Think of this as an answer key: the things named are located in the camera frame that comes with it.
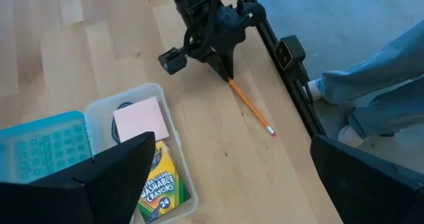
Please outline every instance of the pencil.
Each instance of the pencil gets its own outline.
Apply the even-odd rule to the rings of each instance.
[[[238,87],[238,85],[233,81],[233,79],[228,78],[228,83],[230,84],[231,88],[237,93],[237,95],[243,100],[244,104],[246,104],[256,115],[258,120],[264,125],[264,127],[268,130],[268,132],[274,137],[276,136],[276,132],[273,130],[273,128],[270,126],[270,124],[265,120],[265,118],[260,114],[260,112],[257,110],[257,108],[247,99],[247,97],[244,95],[244,93],[241,91],[241,89]]]

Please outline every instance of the black cable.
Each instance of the black cable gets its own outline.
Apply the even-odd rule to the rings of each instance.
[[[118,106],[118,109],[122,109],[124,107],[129,106],[129,105],[132,105],[132,103],[131,102],[124,102],[124,103],[122,103]],[[113,120],[112,120],[112,131],[111,132],[112,132],[112,139],[117,144],[120,144],[121,140],[119,139],[118,128],[117,128],[117,124],[115,122],[115,118],[113,118]]]
[[[200,48],[193,50],[190,47],[190,38],[195,31],[195,28],[199,25],[200,19],[196,19],[195,22],[189,26],[184,34],[184,50],[187,55],[191,58],[200,59],[211,46],[211,41],[213,38],[213,32],[215,27],[215,19],[217,16],[217,11],[219,5],[221,4],[221,0],[211,0],[211,6],[209,8],[208,18],[207,18],[207,26],[205,31],[205,37],[203,38],[203,42],[201,43]]]
[[[242,14],[244,12],[244,2],[243,0],[237,0],[237,12]]]

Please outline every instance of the wooden tabletop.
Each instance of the wooden tabletop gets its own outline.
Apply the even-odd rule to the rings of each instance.
[[[235,50],[235,81],[274,139],[207,64],[174,76],[159,65],[186,29],[172,0],[0,0],[0,17],[1,129],[156,82],[199,195],[177,223],[341,223],[255,28]]]

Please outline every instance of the sneaker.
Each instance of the sneaker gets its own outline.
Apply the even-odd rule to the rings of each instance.
[[[349,125],[340,130],[337,140],[353,148],[357,148],[364,142],[364,139]]]
[[[317,85],[317,80],[308,82],[307,86],[309,87],[309,90],[311,90],[312,99],[314,101],[323,98],[323,94],[321,94],[321,90],[319,89]]]

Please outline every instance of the jeans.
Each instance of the jeans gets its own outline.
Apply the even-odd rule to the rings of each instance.
[[[424,21],[391,41],[367,61],[317,80],[323,98],[341,104],[424,74]],[[362,137],[396,133],[424,122],[424,78],[356,107],[349,125]]]

